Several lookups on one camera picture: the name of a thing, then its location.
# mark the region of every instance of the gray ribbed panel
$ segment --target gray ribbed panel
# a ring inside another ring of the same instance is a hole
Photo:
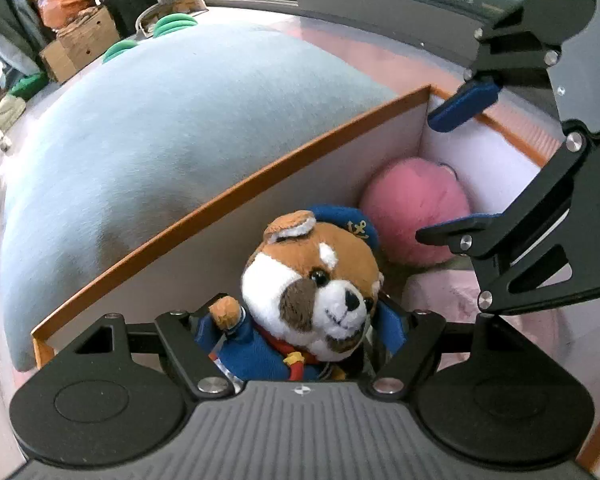
[[[544,471],[481,469],[445,454],[400,404],[365,397],[353,383],[248,383],[204,402],[184,430],[133,464],[63,471],[31,462],[14,480],[582,480],[574,463]]]

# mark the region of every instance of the pink pom-pom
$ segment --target pink pom-pom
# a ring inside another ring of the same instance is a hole
[[[452,171],[423,158],[399,160],[376,175],[360,209],[378,230],[380,245],[395,263],[425,267],[451,258],[447,247],[418,243],[416,231],[469,214],[469,204]]]

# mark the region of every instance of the gold anchor emblem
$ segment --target gold anchor emblem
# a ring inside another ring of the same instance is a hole
[[[349,227],[349,232],[358,238],[362,238],[363,240],[369,238],[369,235],[365,235],[366,222],[364,220],[361,220],[359,224],[354,224],[349,220],[347,226]]]

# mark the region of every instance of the plush toy paw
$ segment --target plush toy paw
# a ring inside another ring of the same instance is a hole
[[[220,330],[229,330],[240,321],[240,304],[235,298],[225,296],[209,307],[209,313]]]

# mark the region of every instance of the cardboard box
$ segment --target cardboard box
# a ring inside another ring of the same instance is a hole
[[[86,22],[49,43],[40,56],[49,75],[64,83],[119,40],[120,35],[109,11],[101,7]]]

